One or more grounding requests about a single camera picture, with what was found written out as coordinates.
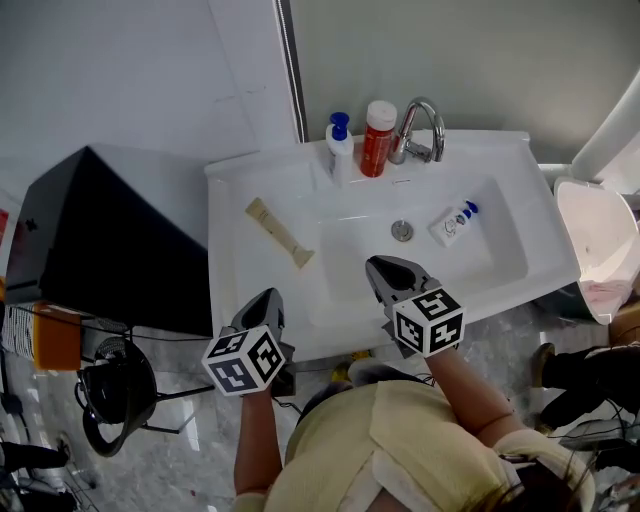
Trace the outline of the white tube blue cap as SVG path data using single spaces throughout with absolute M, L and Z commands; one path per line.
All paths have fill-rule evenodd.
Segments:
M 430 235 L 443 247 L 450 247 L 471 225 L 471 219 L 478 213 L 478 206 L 469 200 L 456 207 L 447 208 L 428 227 Z

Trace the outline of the person's pale yellow shirt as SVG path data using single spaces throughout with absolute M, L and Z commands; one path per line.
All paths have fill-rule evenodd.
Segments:
M 364 511 L 386 490 L 414 512 L 463 512 L 490 494 L 522 492 L 518 456 L 550 470 L 580 512 L 590 512 L 593 478 L 557 442 L 524 428 L 487 446 L 457 422 L 436 389 L 380 382 L 316 406 L 292 433 L 276 481 L 265 494 L 238 495 L 232 511 Z

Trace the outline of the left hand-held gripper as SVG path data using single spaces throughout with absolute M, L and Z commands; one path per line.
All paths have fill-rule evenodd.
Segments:
M 256 295 L 231 322 L 233 328 L 252 329 L 221 335 L 205 350 L 202 364 L 224 396 L 265 391 L 291 361 L 295 348 L 278 342 L 267 326 L 257 327 L 264 319 L 271 329 L 285 327 L 284 302 L 276 288 Z

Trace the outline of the white and green bathtub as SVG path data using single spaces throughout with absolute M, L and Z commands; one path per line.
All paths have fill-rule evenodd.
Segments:
M 600 185 L 562 177 L 554 199 L 579 275 L 550 295 L 552 306 L 562 317 L 608 325 L 627 300 L 589 302 L 582 282 L 624 280 L 633 287 L 640 276 L 640 226 L 623 196 Z

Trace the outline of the white pump bottle blue nozzle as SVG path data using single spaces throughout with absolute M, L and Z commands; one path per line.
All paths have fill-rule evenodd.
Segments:
M 352 168 L 354 141 L 348 129 L 349 121 L 348 114 L 334 112 L 329 117 L 325 133 L 329 150 L 329 172 L 339 186 L 349 181 Z

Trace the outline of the cream cosmetic tube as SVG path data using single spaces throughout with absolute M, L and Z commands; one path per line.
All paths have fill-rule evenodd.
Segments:
M 298 269 L 302 269 L 314 256 L 315 252 L 304 248 L 273 215 L 261 198 L 256 197 L 253 199 L 246 207 L 245 213 L 255 220 L 291 256 Z

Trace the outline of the clear water barrel red label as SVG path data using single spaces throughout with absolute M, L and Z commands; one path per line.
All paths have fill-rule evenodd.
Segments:
M 20 210 L 20 202 L 6 190 L 0 188 L 0 277 L 4 277 L 7 272 Z

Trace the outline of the chrome faucet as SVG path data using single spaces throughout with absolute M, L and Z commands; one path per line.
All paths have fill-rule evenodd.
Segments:
M 412 129 L 417 111 L 421 109 L 429 119 L 432 132 L 431 147 L 412 140 Z M 404 163 L 411 155 L 424 163 L 441 162 L 445 151 L 445 125 L 435 104 L 426 97 L 413 98 L 405 111 L 399 128 L 394 132 L 388 153 L 388 161 L 395 165 Z

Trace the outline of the black glass-door fridge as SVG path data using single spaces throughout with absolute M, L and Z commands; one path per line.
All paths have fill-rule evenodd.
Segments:
M 128 327 L 213 335 L 206 248 L 89 147 L 27 189 L 6 302 L 48 302 Z

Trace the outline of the white window frame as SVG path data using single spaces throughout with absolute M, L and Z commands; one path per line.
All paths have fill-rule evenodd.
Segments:
M 561 177 L 640 195 L 640 69 L 602 125 L 569 164 L 540 164 L 550 188 Z

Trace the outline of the black bag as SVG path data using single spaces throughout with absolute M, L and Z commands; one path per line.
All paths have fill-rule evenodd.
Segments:
M 77 374 L 77 401 L 97 424 L 139 428 L 155 411 L 155 376 L 144 358 L 101 359 Z

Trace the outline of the black metal-leg chair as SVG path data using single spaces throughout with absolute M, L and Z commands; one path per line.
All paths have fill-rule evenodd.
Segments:
M 160 403 L 191 398 L 213 385 L 180 392 L 158 390 L 155 373 L 134 343 L 133 329 L 101 319 L 81 320 L 81 344 L 93 354 L 81 355 L 74 397 L 82 409 L 82 427 L 92 449 L 104 458 L 115 456 L 126 440 L 143 430 L 178 435 L 184 428 L 153 426 L 149 420 Z

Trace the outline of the pink cloth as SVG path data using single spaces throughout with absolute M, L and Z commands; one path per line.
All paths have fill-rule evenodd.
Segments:
M 611 300 L 626 301 L 631 295 L 632 286 L 624 280 L 606 282 L 583 281 L 583 291 L 589 302 L 607 302 Z

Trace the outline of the red bottle with white cap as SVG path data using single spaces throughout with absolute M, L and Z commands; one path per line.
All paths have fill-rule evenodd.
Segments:
M 375 100 L 368 105 L 360 163 L 364 176 L 375 178 L 383 173 L 396 118 L 397 109 L 388 101 Z

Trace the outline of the person's yellow shoe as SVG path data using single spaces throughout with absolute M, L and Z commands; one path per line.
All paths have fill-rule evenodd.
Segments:
M 352 352 L 344 361 L 340 362 L 331 373 L 332 382 L 350 382 L 349 370 L 356 361 L 369 359 L 373 356 L 371 350 Z

